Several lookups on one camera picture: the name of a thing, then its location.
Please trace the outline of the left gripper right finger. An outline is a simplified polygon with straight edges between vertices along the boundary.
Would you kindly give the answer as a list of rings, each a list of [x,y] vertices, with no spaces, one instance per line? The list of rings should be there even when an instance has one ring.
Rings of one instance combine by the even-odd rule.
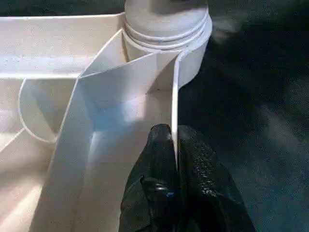
[[[178,171],[186,232],[254,232],[243,198],[202,133],[178,127]]]

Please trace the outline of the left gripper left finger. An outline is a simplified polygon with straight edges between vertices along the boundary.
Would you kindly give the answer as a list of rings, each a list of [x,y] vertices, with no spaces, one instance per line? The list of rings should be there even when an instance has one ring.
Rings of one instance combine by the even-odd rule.
[[[178,217],[178,173],[170,127],[153,126],[127,178],[119,230],[172,232]]]

